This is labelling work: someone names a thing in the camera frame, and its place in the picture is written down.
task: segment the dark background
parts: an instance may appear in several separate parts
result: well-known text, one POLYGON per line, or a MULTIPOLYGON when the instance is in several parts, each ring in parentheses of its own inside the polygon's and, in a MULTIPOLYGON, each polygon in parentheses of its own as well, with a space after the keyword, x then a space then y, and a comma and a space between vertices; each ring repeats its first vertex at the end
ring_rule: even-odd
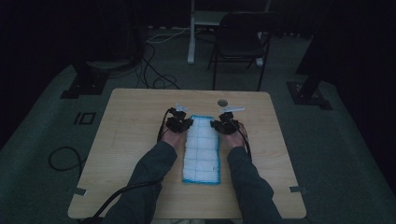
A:
MULTIPOLYGON (((108 38, 98 9, 105 2, 1 2, 0 147, 51 80, 76 56, 86 61, 121 57, 111 50, 114 39, 108 38)), ((135 13, 126 21, 131 28, 190 24, 190 1, 114 2, 135 13)), ((197 9, 231 10, 235 5, 236 1, 197 1, 197 9)), ((394 3, 273 0, 270 10, 283 14, 284 35, 314 36, 298 73, 319 76, 336 86, 378 166, 395 190, 394 3)), ((131 49, 123 57, 134 54, 131 49)))

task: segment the hand-mounted device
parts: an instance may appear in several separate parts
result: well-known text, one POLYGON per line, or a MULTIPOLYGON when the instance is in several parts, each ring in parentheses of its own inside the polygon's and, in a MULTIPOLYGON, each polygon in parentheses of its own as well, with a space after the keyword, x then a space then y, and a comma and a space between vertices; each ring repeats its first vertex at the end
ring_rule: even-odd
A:
POLYGON ((222 114, 219 116, 220 120, 210 121, 210 126, 212 126, 212 128, 214 128, 217 132, 223 134, 232 134, 235 132, 239 132, 244 139, 247 149, 247 155, 251 160, 250 145, 248 143, 248 133, 242 123, 240 123, 236 119, 233 119, 233 111, 241 111, 245 110, 245 108, 241 106, 226 106, 228 103, 225 100, 219 100, 218 104, 223 107, 220 110, 220 112, 222 112, 222 114), (245 134, 243 134, 239 130, 240 126, 242 126, 245 134))
POLYGON ((166 110, 165 115, 163 116, 163 123, 161 124, 160 131, 158 132, 157 142, 159 142, 163 136, 163 125, 165 123, 166 116, 168 113, 173 115, 172 118, 168 118, 165 123, 165 126, 174 133, 183 133, 187 131, 193 123, 192 119, 185 119, 186 112, 189 110, 187 107, 184 107, 180 104, 176 104, 176 108, 169 108, 166 110))

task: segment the gray sleeve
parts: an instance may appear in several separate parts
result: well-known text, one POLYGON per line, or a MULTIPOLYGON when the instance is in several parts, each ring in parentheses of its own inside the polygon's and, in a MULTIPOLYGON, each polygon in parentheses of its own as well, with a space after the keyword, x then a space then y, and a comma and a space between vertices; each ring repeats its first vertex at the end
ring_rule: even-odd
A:
MULTIPOLYGON (((158 142, 137 163, 128 186, 162 179, 172 168, 176 158, 177 154, 172 146, 158 142)), ((109 209, 102 223, 151 223, 161 189, 162 185, 157 184, 124 192, 109 209)))
POLYGON ((227 161, 244 223, 283 223, 272 200, 274 191, 268 182, 260 177, 245 148, 233 148, 227 161))

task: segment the chair leg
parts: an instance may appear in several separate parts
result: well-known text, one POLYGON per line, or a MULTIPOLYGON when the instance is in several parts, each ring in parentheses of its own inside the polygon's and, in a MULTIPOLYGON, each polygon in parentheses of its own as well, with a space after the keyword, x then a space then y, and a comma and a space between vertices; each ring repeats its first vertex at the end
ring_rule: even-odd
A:
POLYGON ((256 61, 256 59, 253 59, 253 60, 250 61, 250 63, 247 66, 247 69, 249 69, 249 67, 253 64, 254 61, 256 61))
POLYGON ((210 69, 210 64, 212 64, 213 55, 215 54, 215 49, 216 49, 216 44, 215 44, 215 46, 213 47, 212 54, 210 55, 210 61, 209 61, 209 65, 207 66, 207 69, 210 69))
POLYGON ((260 72, 260 79, 259 79, 259 85, 257 87, 257 91, 260 91, 260 87, 262 86, 262 77, 264 75, 265 65, 267 65, 267 58, 268 58, 269 49, 270 49, 270 45, 268 43, 266 51, 265 51, 265 54, 264 54, 264 59, 262 60, 262 70, 260 72))
POLYGON ((218 51, 215 49, 215 69, 213 71, 213 82, 212 82, 212 91, 216 87, 216 72, 218 70, 218 51))

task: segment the person's left hand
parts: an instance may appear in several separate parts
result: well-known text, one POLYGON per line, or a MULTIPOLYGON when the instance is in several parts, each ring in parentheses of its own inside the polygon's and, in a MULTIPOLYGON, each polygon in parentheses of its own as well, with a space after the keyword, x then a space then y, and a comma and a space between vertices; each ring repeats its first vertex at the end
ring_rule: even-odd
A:
POLYGON ((174 149, 176 149, 178 147, 178 145, 180 144, 181 139, 183 139, 184 136, 186 136, 186 133, 187 132, 174 133, 171 130, 164 129, 163 137, 161 138, 161 140, 164 141, 165 143, 171 145, 174 149))

